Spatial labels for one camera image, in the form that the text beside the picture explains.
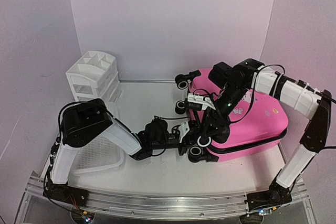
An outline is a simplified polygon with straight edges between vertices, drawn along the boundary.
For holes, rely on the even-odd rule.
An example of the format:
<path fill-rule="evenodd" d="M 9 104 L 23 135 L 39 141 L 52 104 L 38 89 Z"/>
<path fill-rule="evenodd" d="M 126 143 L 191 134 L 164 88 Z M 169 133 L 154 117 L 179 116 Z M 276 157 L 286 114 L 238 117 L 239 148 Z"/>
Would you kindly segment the pink cartoon hard-shell suitcase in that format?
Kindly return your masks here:
<path fill-rule="evenodd" d="M 288 117 L 280 103 L 266 94 L 248 91 L 229 114 L 227 129 L 201 144 L 200 127 L 207 110 L 212 109 L 196 111 L 187 109 L 185 103 L 177 101 L 175 112 L 188 112 L 190 120 L 199 125 L 196 144 L 187 151 L 192 163 L 225 162 L 259 153 L 276 146 L 287 133 Z"/>

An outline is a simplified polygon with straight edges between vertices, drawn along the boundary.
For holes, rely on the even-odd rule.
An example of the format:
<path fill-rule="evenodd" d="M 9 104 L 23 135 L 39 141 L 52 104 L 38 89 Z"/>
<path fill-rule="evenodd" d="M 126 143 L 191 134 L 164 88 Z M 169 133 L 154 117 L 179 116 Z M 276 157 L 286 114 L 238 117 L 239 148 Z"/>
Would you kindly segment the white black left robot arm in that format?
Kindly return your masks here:
<path fill-rule="evenodd" d="M 59 136 L 51 151 L 47 175 L 52 183 L 50 193 L 59 201 L 70 197 L 70 189 L 65 184 L 75 157 L 82 147 L 100 137 L 136 161 L 154 157 L 156 150 L 163 154 L 167 149 L 177 149 L 183 155 L 195 144 L 191 134 L 198 124 L 188 116 L 180 119 L 182 122 L 169 130 L 168 118 L 155 116 L 144 130 L 134 133 L 109 111 L 101 99 L 65 105 L 58 115 Z"/>

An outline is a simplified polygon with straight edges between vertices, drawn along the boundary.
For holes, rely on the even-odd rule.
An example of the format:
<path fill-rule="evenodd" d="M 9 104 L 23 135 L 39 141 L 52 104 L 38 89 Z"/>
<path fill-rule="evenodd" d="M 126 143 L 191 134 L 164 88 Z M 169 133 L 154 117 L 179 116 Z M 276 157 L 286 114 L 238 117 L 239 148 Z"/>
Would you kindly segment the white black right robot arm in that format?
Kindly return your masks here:
<path fill-rule="evenodd" d="M 270 185 L 249 193 L 251 208 L 291 201 L 296 179 L 326 147 L 332 96 L 286 75 L 279 64 L 247 59 L 202 71 L 192 94 L 202 101 L 196 144 L 219 161 L 285 144 L 286 163 Z"/>

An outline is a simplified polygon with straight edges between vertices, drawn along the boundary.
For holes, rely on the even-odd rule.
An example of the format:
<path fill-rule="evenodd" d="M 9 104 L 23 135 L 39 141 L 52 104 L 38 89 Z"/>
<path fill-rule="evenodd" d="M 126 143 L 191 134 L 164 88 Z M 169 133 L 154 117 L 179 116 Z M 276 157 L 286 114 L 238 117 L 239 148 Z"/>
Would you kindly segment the white perforated plastic basket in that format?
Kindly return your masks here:
<path fill-rule="evenodd" d="M 123 164 L 124 151 L 104 136 L 98 136 L 77 153 L 71 172 L 76 176 L 105 170 L 116 171 Z"/>

